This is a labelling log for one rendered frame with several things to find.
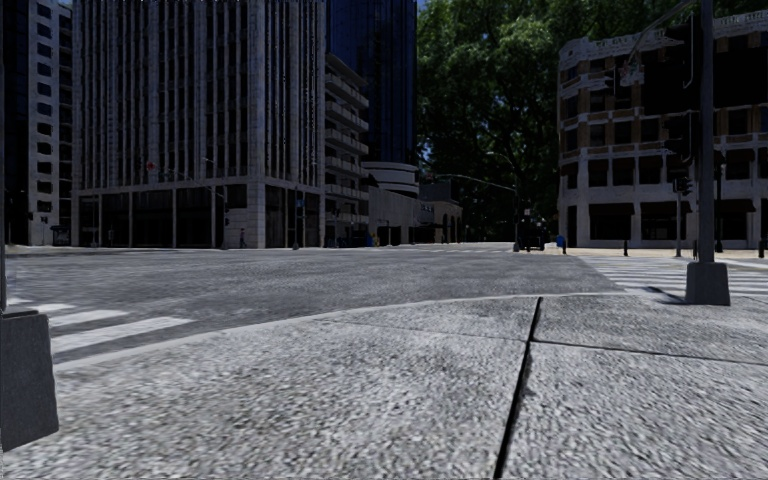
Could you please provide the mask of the grey pole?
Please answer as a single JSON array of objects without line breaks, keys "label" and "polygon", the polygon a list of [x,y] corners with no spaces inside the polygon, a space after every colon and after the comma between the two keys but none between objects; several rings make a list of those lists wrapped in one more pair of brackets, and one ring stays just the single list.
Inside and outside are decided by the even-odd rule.
[{"label": "grey pole", "polygon": [[5,452],[58,431],[47,317],[8,305],[4,62],[0,56],[0,443]]}]

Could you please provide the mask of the trees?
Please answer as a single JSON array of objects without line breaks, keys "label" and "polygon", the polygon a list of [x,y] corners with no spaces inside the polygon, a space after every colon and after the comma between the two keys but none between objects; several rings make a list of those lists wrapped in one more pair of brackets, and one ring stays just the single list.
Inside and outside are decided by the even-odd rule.
[{"label": "trees", "polygon": [[[433,169],[515,183],[519,234],[542,216],[560,235],[560,50],[641,34],[677,1],[430,0],[417,20],[417,105]],[[714,0],[715,20],[763,9]]]}]

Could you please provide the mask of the low pale building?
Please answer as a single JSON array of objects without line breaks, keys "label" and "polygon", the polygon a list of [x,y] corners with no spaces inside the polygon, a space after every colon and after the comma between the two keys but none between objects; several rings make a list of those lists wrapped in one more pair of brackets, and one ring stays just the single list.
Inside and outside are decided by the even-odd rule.
[{"label": "low pale building", "polygon": [[419,186],[415,197],[370,187],[368,231],[378,246],[460,243],[463,209],[450,180]]}]

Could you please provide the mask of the grey concrete tower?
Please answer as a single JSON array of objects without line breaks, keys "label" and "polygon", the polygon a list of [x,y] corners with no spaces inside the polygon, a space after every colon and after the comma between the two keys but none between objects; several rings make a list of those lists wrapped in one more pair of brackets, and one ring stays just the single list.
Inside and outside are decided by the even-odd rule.
[{"label": "grey concrete tower", "polygon": [[324,0],[73,0],[72,242],[174,245],[176,169],[228,186],[228,249],[324,234]]}]

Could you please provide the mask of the blue glass tower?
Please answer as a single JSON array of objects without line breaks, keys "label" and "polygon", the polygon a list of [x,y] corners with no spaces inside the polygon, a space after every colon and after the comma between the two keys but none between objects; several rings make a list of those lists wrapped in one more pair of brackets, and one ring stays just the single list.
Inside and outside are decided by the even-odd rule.
[{"label": "blue glass tower", "polygon": [[363,156],[381,189],[415,198],[416,0],[328,0],[332,54],[365,81]]}]

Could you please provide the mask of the traffic light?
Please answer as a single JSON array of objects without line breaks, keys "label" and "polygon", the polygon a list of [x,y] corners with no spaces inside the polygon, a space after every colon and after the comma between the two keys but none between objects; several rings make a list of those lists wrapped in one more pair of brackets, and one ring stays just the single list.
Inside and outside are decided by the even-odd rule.
[{"label": "traffic light", "polygon": [[725,156],[719,151],[714,151],[714,178],[716,184],[716,197],[714,204],[715,214],[715,252],[723,252],[722,244],[722,219],[721,219],[721,200],[722,200],[722,178],[723,178],[723,166],[725,164]]},{"label": "traffic light", "polygon": [[463,209],[463,228],[469,238],[480,241],[508,241],[520,251],[519,194],[515,185],[475,178],[465,174],[435,174],[434,181],[448,185]]},{"label": "traffic light", "polygon": [[174,245],[227,250],[229,195],[226,181],[200,180],[176,169],[166,168],[158,178],[172,188]]},{"label": "traffic light", "polygon": [[[678,56],[650,68],[639,67],[640,47],[651,31],[695,4],[698,8],[685,24],[668,27],[663,36],[682,46]],[[697,260],[686,270],[685,301],[694,305],[731,304],[727,267],[715,261],[715,179],[714,179],[714,47],[713,0],[678,0],[676,5],[653,21],[636,41],[632,66],[622,72],[621,83],[630,83],[632,74],[643,77],[643,107],[660,114],[666,108],[681,113],[672,121],[673,151],[696,161],[698,198]]]},{"label": "traffic light", "polygon": [[[688,168],[692,154],[692,142],[694,138],[693,127],[695,115],[686,112],[683,115],[667,118],[663,124],[667,131],[667,139],[664,142],[667,160],[672,157],[675,167]],[[673,192],[676,195],[676,240],[675,256],[682,256],[683,218],[682,197],[691,191],[691,181],[688,173],[677,173],[673,177]]]}]

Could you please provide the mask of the pale balconied concrete building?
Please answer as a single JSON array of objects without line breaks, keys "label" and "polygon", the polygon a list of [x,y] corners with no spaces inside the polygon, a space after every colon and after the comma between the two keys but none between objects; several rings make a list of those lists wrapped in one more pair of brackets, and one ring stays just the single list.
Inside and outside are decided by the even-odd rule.
[{"label": "pale balconied concrete building", "polygon": [[368,244],[365,80],[332,53],[325,56],[325,240],[329,247]]}]

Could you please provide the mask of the white and tan building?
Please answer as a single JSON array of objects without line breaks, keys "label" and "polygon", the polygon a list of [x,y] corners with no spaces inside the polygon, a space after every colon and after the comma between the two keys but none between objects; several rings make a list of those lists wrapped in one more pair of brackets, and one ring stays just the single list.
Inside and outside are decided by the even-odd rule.
[{"label": "white and tan building", "polygon": [[[685,49],[654,31],[640,47],[650,68]],[[621,83],[641,34],[568,42],[559,53],[559,234],[571,247],[667,248],[676,240],[673,177],[696,180],[667,160],[667,118],[643,107],[643,77]],[[713,144],[725,156],[722,244],[728,249],[768,243],[768,9],[718,18],[714,36]],[[682,197],[682,245],[698,235],[698,192]]]}]

